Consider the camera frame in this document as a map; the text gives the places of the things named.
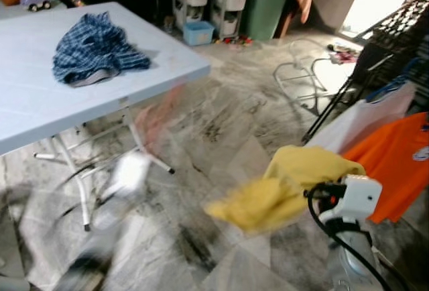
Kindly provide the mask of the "white t-shirt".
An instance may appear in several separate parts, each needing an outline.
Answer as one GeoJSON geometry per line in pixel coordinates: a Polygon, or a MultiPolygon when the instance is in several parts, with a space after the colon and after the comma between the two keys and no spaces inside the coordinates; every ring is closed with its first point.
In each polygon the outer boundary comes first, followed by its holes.
{"type": "Polygon", "coordinates": [[[378,101],[359,100],[319,129],[304,146],[343,154],[386,123],[404,117],[414,95],[416,85],[406,82],[378,101]]]}

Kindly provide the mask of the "black metal drying rack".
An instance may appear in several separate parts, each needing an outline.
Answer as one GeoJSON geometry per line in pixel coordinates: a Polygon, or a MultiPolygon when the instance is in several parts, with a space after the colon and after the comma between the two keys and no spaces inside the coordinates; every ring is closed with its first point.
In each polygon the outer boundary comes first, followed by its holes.
{"type": "Polygon", "coordinates": [[[407,80],[416,85],[416,96],[406,111],[428,110],[428,9],[428,0],[405,0],[368,29],[371,36],[352,75],[304,133],[304,143],[346,107],[362,99],[379,99],[407,80]]]}

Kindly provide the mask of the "orange t-shirt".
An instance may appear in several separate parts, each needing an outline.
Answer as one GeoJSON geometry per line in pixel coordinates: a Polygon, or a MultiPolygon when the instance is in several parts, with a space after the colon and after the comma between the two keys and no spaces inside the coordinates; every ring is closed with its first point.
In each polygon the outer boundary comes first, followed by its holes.
{"type": "Polygon", "coordinates": [[[427,125],[426,111],[386,123],[343,154],[382,186],[369,221],[395,223],[428,186],[427,125]]]}

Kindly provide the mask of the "blue plastic clothes hanger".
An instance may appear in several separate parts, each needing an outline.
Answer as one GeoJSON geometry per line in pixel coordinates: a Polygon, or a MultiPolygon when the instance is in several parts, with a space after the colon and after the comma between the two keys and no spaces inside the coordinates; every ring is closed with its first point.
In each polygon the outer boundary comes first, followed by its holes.
{"type": "Polygon", "coordinates": [[[400,89],[410,79],[408,73],[410,73],[411,69],[417,64],[419,64],[421,61],[423,61],[422,58],[413,58],[408,61],[408,63],[405,65],[405,67],[402,69],[401,73],[399,73],[397,77],[393,78],[386,85],[381,86],[381,88],[375,90],[374,92],[371,92],[370,95],[367,95],[367,97],[365,97],[365,101],[367,101],[367,103],[381,102],[384,100],[384,98],[386,98],[386,96],[392,94],[392,92],[394,92],[395,90],[400,89]]]}

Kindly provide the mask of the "white metal table leg frame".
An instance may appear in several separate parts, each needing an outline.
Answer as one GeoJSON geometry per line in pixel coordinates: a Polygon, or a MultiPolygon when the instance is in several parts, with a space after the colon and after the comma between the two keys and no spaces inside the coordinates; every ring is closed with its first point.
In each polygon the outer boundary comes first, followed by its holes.
{"type": "Polygon", "coordinates": [[[103,129],[96,131],[94,134],[84,137],[82,140],[78,141],[78,143],[67,145],[64,143],[64,140],[62,140],[62,135],[58,133],[51,137],[47,137],[43,141],[43,144],[47,149],[46,152],[36,152],[32,155],[35,160],[45,160],[46,162],[54,162],[67,166],[70,173],[67,175],[65,180],[56,185],[56,188],[62,188],[68,181],[71,181],[76,185],[76,192],[80,201],[70,209],[73,211],[78,208],[82,211],[82,226],[85,231],[89,231],[90,227],[92,227],[95,203],[103,200],[102,197],[95,197],[94,200],[92,199],[95,193],[85,180],[86,178],[97,174],[97,172],[107,169],[107,166],[110,166],[113,162],[116,162],[116,160],[119,159],[120,154],[105,154],[105,156],[102,157],[96,156],[90,159],[77,160],[74,159],[73,156],[74,150],[90,145],[107,135],[113,135],[120,129],[128,129],[128,132],[131,134],[134,141],[134,147],[127,150],[128,152],[137,151],[145,153],[155,165],[160,166],[169,174],[175,174],[176,172],[176,169],[173,166],[164,162],[159,156],[156,156],[156,154],[148,153],[147,150],[141,146],[142,142],[140,135],[138,134],[137,128],[133,125],[137,115],[134,115],[128,107],[123,108],[121,111],[121,118],[110,127],[104,127],[103,129]]]}

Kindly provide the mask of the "white folding table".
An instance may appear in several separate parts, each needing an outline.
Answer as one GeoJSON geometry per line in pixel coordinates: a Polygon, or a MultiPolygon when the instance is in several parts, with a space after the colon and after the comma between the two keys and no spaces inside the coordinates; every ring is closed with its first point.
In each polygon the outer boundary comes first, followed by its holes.
{"type": "Polygon", "coordinates": [[[0,154],[208,76],[210,62],[119,3],[50,9],[0,20],[0,154]],[[148,70],[80,88],[56,82],[52,59],[64,34],[86,13],[107,13],[148,70]]]}

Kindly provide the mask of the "blue plaid shirt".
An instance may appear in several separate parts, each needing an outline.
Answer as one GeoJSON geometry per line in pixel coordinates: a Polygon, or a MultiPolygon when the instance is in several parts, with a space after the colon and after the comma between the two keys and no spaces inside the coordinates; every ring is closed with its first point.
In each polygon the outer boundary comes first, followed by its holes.
{"type": "Polygon", "coordinates": [[[127,40],[107,12],[85,14],[56,46],[52,76],[71,88],[109,80],[123,72],[147,70],[152,60],[127,40]]]}

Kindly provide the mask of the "light blue plastic bin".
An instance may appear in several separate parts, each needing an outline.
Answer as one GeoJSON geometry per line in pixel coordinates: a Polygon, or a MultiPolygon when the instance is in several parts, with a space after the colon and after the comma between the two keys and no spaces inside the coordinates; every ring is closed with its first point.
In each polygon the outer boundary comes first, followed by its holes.
{"type": "Polygon", "coordinates": [[[188,46],[208,45],[215,27],[207,21],[189,21],[182,25],[182,36],[188,46]]]}

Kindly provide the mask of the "white metal baby bouncer frame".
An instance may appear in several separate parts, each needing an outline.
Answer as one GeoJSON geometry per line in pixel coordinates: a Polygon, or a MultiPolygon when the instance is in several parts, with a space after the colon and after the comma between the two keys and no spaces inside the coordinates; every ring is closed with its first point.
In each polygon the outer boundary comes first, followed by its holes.
{"type": "Polygon", "coordinates": [[[289,103],[319,116],[353,69],[353,58],[340,49],[339,43],[309,37],[288,40],[287,61],[275,67],[273,82],[289,103]]]}

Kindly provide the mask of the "green bin with white lid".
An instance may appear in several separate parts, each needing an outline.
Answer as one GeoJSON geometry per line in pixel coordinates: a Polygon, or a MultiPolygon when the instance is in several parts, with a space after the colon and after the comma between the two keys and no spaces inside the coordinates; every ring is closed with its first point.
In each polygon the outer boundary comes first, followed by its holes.
{"type": "Polygon", "coordinates": [[[246,0],[240,34],[257,42],[273,39],[287,0],[246,0]]]}

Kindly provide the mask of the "yellow shirt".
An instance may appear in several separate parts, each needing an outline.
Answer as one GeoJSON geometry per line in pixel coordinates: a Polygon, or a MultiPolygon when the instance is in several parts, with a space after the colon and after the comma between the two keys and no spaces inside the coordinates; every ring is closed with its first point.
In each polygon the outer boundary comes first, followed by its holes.
{"type": "Polygon", "coordinates": [[[246,233],[279,229],[306,210],[304,192],[346,175],[365,175],[359,163],[319,147],[279,148],[263,175],[206,205],[212,218],[246,233]]]}

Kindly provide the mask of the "reddish pink plastic hanger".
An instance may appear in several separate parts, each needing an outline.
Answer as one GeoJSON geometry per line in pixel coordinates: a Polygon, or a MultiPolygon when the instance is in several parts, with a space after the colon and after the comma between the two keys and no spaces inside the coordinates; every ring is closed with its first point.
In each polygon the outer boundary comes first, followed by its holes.
{"type": "Polygon", "coordinates": [[[158,145],[164,128],[174,116],[174,111],[180,102],[184,85],[173,86],[160,102],[144,107],[135,117],[133,125],[141,138],[141,146],[150,154],[158,154],[158,145]]]}

